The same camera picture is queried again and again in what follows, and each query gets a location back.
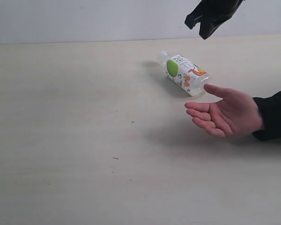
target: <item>finger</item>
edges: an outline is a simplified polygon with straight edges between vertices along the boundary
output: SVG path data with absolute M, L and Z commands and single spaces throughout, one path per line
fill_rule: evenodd
M 197 117 L 197 118 L 199 118 L 201 120 L 205 120 L 205 121 L 210 121 L 211 120 L 211 116 L 207 112 L 199 112 L 199 111 L 194 110 L 194 109 L 187 109 L 186 113 L 189 114 L 192 117 Z
M 196 124 L 198 127 L 202 128 L 204 130 L 207 127 L 216 128 L 215 123 L 213 123 L 212 121 L 204 121 L 197 117 L 193 118 L 192 121 L 194 122 L 194 124 Z
M 219 98 L 225 98 L 225 97 L 229 96 L 231 94 L 231 92 L 234 91 L 233 89 L 230 89 L 230 88 L 220 88 L 218 86 L 211 85 L 211 84 L 205 84 L 204 90 L 207 93 L 215 95 Z
M 209 111 L 210 104 L 209 103 L 198 103 L 198 102 L 187 102 L 185 104 L 185 107 L 187 109 L 194 109 L 199 112 L 207 113 Z
M 203 121 L 203 120 L 200 120 L 199 118 L 193 118 L 192 121 L 198 127 L 204 129 L 211 136 L 215 136 L 215 137 L 225 137 L 226 136 L 222 130 L 215 128 L 215 124 L 211 121 Z

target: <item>white wall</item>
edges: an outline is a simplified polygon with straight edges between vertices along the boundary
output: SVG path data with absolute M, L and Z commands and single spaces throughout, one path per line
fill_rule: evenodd
M 184 25 L 198 2 L 0 0 L 0 44 L 198 37 Z M 213 37 L 276 33 L 281 0 L 246 0 Z

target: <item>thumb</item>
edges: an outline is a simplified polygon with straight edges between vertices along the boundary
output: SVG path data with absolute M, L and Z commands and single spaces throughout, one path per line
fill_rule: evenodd
M 205 84 L 204 89 L 207 93 L 211 95 L 215 95 L 220 98 L 225 98 L 231 93 L 231 89 L 229 88 L 220 88 L 215 85 Z

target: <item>bottle label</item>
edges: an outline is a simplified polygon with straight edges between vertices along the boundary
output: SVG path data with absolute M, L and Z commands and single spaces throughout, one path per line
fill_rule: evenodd
M 175 55 L 167 61 L 166 74 L 183 90 L 190 93 L 192 83 L 207 72 L 182 55 Z

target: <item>white table surface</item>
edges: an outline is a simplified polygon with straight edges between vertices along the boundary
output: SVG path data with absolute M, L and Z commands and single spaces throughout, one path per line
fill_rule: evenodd
M 193 125 L 164 49 L 281 90 L 281 36 L 1 45 L 0 225 L 281 225 L 281 140 Z

